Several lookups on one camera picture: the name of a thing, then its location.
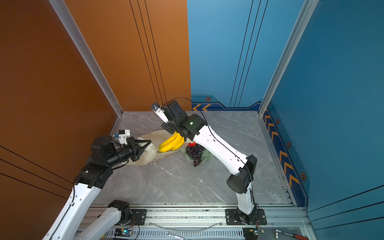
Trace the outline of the cream plastic bag orange print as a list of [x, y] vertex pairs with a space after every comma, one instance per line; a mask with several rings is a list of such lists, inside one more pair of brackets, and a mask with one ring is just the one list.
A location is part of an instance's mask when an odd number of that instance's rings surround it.
[[159, 152], [159, 146], [171, 136], [172, 135], [169, 134], [166, 130], [157, 130], [138, 137], [138, 140], [151, 140], [152, 143], [145, 149], [144, 153], [140, 156], [140, 159], [138, 161], [132, 162], [130, 160], [128, 162], [128, 165], [147, 165], [153, 161], [160, 160], [169, 155], [180, 152], [183, 148], [185, 148], [189, 143], [192, 142], [190, 140], [187, 140], [178, 150], [175, 151], [170, 150], [164, 153]]

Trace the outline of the yellow banana bunch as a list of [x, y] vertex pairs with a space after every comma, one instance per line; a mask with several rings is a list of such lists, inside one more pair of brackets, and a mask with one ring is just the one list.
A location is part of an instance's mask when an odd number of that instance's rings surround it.
[[160, 144], [159, 152], [165, 153], [169, 151], [176, 151], [182, 147], [185, 142], [185, 138], [182, 137], [179, 133], [175, 132], [169, 139]]

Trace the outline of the dark purple grape bunch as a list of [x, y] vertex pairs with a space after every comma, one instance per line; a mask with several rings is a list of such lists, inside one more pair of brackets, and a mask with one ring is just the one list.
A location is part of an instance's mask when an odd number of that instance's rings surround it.
[[196, 144], [193, 147], [186, 147], [186, 154], [188, 160], [193, 162], [194, 167], [197, 167], [202, 162], [203, 152], [205, 148], [199, 144]]

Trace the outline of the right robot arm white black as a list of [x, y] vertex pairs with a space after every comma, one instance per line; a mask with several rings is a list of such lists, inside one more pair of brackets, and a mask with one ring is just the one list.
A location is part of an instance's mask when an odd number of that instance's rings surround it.
[[226, 166], [231, 173], [227, 185], [237, 195], [240, 221], [246, 225], [256, 225], [258, 207], [253, 195], [253, 180], [257, 158], [237, 151], [215, 133], [204, 115], [189, 116], [176, 100], [163, 106], [154, 103], [151, 109], [163, 121], [164, 130], [201, 145]]

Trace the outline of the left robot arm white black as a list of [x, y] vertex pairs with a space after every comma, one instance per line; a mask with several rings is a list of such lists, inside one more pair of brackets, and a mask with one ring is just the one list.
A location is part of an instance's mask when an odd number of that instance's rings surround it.
[[150, 140], [136, 140], [133, 137], [127, 138], [122, 144], [110, 135], [96, 138], [91, 145], [92, 154], [88, 163], [75, 178], [65, 206], [44, 239], [99, 240], [117, 223], [129, 222], [132, 216], [130, 204], [115, 200], [97, 220], [80, 234], [76, 233], [89, 207], [114, 170], [121, 167], [122, 163], [138, 161], [151, 143]]

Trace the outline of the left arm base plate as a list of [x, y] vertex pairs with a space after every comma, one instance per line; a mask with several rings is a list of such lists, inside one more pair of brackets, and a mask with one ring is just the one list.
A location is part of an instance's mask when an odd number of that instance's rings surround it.
[[144, 226], [147, 218], [147, 209], [130, 209], [131, 215], [129, 221], [126, 223], [127, 226], [134, 224]]

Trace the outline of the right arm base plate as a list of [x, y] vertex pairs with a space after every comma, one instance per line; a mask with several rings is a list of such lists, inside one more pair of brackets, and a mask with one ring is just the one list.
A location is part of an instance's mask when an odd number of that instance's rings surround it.
[[248, 226], [265, 226], [267, 225], [267, 217], [263, 209], [254, 208], [253, 211], [246, 215], [239, 209], [226, 209], [227, 225], [248, 225]]

